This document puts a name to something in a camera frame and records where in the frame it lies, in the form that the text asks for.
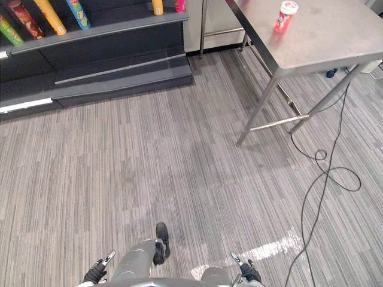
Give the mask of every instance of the pink can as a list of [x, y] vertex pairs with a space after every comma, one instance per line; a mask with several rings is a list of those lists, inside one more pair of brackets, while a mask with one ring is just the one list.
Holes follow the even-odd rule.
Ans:
[[283, 1], [279, 10], [278, 20], [275, 22], [274, 30], [283, 33], [287, 30], [294, 15], [298, 12], [298, 4], [293, 1]]
[[178, 13], [186, 11], [186, 0], [175, 0], [175, 11]]

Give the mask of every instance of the gray carpet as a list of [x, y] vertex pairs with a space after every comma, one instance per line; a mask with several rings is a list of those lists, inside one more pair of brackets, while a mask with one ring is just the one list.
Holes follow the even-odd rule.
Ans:
[[[267, 286], [284, 284], [302, 248], [303, 198], [320, 171], [294, 149], [291, 123], [235, 147], [268, 80], [249, 49], [190, 63], [192, 86], [0, 124], [1, 286], [75, 286], [116, 249], [113, 273], [158, 221], [169, 226], [172, 255], [153, 276], [198, 278], [208, 265], [223, 265], [234, 277], [235, 250], [255, 260]], [[307, 111], [344, 75], [283, 84]], [[355, 170], [362, 188], [349, 193], [329, 183], [308, 249], [317, 286], [383, 286], [382, 95], [382, 81], [363, 74], [349, 89], [333, 164]], [[330, 151], [340, 107], [296, 133], [306, 152]], [[275, 92], [257, 123], [288, 115]], [[348, 173], [333, 176], [356, 185]], [[306, 225], [322, 186], [309, 196]], [[289, 286], [312, 286], [305, 256]]]

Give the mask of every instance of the stainless steel table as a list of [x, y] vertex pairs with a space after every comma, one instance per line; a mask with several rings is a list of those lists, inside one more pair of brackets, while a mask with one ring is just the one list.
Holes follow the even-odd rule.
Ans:
[[[273, 31], [281, 0], [226, 2], [252, 40], [254, 46], [250, 48], [271, 77], [237, 146], [243, 143], [250, 131], [299, 120], [290, 130], [294, 133], [345, 89], [369, 62], [383, 58], [383, 20], [359, 0], [297, 0], [298, 13], [284, 34]], [[355, 68], [307, 114], [300, 113], [279, 85], [281, 78], [290, 75], [354, 65]], [[276, 87], [288, 100], [296, 116], [252, 127]]]

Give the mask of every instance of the red can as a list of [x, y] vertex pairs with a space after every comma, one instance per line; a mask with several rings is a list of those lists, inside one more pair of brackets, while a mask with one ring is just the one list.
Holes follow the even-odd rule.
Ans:
[[186, 0], [175, 0], [175, 11], [178, 13], [186, 11]]
[[17, 18], [19, 18], [28, 32], [31, 33], [35, 39], [41, 39], [44, 37], [44, 33], [42, 32], [41, 28], [36, 24], [35, 20], [28, 13], [21, 0], [13, 0], [9, 2], [8, 7], [12, 9]]
[[274, 30], [283, 33], [287, 30], [294, 15], [298, 12], [298, 4], [293, 1], [283, 1], [279, 10], [278, 20], [275, 22]]

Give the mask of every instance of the red can on shelf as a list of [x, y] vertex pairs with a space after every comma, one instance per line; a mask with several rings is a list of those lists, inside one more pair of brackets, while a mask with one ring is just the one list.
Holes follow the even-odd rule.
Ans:
[[175, 0], [175, 11], [178, 13], [186, 11], [186, 0]]
[[9, 2], [8, 7], [12, 9], [16, 17], [19, 18], [28, 32], [31, 33], [35, 39], [41, 39], [44, 37], [44, 33], [42, 32], [41, 28], [36, 24], [35, 20], [28, 13], [21, 0], [13, 0]]

